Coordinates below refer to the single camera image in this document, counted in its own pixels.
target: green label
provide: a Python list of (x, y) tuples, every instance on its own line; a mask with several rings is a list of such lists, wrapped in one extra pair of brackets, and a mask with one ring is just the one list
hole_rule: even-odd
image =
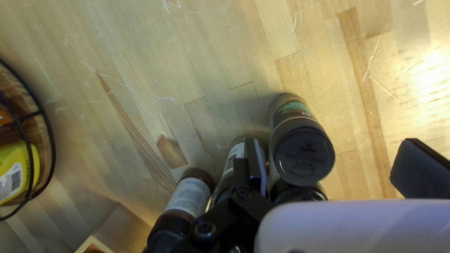
[(277, 113), (283, 113), (286, 110), (302, 110), (309, 114), (312, 114), (311, 109), (309, 107), (300, 102), (300, 101), (291, 101), (283, 105), (280, 109), (278, 109)]

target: product label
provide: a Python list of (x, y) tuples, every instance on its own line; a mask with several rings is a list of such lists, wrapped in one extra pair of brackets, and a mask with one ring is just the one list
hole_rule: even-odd
[(272, 122), (270, 122), (271, 130), (278, 126), (281, 122), (290, 117), (310, 117), (314, 119), (311, 109), (304, 103), (294, 100), (289, 101), (281, 106), (274, 114)]
[(16, 195), (22, 189), (22, 183), (22, 164), (15, 163), (4, 175), (0, 176), (0, 202)]
[(210, 195), (205, 182), (198, 178), (185, 178), (178, 183), (164, 211), (178, 209), (198, 218), (204, 214)]
[(243, 158), (245, 153), (245, 143), (241, 142), (236, 145), (234, 145), (228, 152), (228, 157), (225, 164), (224, 173), (222, 174), (222, 177), (226, 174), (233, 171), (233, 165), (234, 165), (234, 159), (235, 158)]
[(304, 112), (306, 116), (312, 115), (311, 109), (309, 109), (309, 107), (306, 104), (300, 101), (288, 102), (284, 104), (280, 109), (278, 109), (276, 113), (283, 113), (286, 112), (287, 110), (301, 110)]

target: screw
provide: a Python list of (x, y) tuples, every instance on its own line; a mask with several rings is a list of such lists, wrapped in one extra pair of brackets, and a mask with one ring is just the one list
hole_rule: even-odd
[(240, 199), (248, 199), (252, 196), (252, 193), (244, 187), (236, 187), (234, 189), (234, 195)]
[(216, 231), (216, 225), (211, 220), (199, 220), (195, 225), (195, 235), (200, 238), (212, 236)]

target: barcode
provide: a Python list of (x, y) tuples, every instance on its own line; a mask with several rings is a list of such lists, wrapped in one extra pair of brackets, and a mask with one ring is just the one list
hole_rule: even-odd
[(15, 189), (20, 187), (20, 181), (21, 181), (20, 174), (21, 174), (21, 172), (18, 171), (18, 172), (14, 172), (11, 175), (11, 191), (14, 191)]
[(236, 158), (236, 154), (234, 154), (233, 156), (231, 156), (230, 158), (228, 158), (228, 161), (226, 162), (226, 169), (225, 171), (231, 169), (234, 165), (234, 159)]

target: wooden surface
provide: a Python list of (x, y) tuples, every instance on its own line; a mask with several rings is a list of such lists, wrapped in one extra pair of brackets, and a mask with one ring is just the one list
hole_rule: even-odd
[(97, 253), (95, 249), (104, 253), (142, 253), (150, 230), (148, 224), (118, 205), (75, 253)]
[(450, 156), (448, 13), (448, 0), (0, 0), (0, 55), (58, 145), (48, 189), (0, 223), (0, 252), (73, 252), (116, 202), (152, 225), (186, 167), (218, 179), (234, 137), (267, 141), (284, 91), (334, 144), (330, 199), (400, 197), (388, 175), (404, 138)]

